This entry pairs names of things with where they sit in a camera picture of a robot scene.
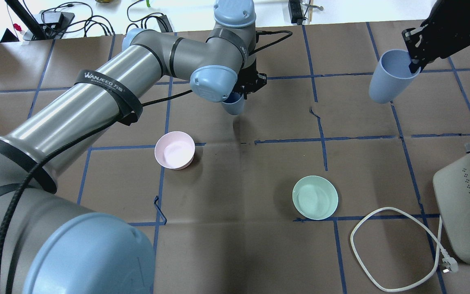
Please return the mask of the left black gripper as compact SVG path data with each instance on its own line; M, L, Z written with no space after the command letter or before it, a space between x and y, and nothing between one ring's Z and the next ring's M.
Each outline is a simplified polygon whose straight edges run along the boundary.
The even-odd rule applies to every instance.
M247 100L250 93L255 93L266 85L267 74L258 71L255 59L251 65L240 70L233 92L241 93L243 99Z

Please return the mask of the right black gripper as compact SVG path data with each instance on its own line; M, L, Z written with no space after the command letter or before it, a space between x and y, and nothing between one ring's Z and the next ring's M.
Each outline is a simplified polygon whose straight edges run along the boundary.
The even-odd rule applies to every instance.
M411 58L410 73L415 75L436 58L470 46L470 0L437 0L420 26L401 35Z

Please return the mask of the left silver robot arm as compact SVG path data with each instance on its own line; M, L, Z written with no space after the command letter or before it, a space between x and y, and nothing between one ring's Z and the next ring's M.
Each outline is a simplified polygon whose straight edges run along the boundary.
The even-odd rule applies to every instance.
M122 52L0 136L0 294L149 294L155 254L142 231L56 195L57 178L112 125L138 122L162 77L224 102L258 91L252 0L217 0L205 42L133 29Z

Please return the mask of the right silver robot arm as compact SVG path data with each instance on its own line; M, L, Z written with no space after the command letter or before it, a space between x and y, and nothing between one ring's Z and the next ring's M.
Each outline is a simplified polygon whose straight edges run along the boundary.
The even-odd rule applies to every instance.
M437 0L429 16L401 33L412 74L470 46L470 0Z

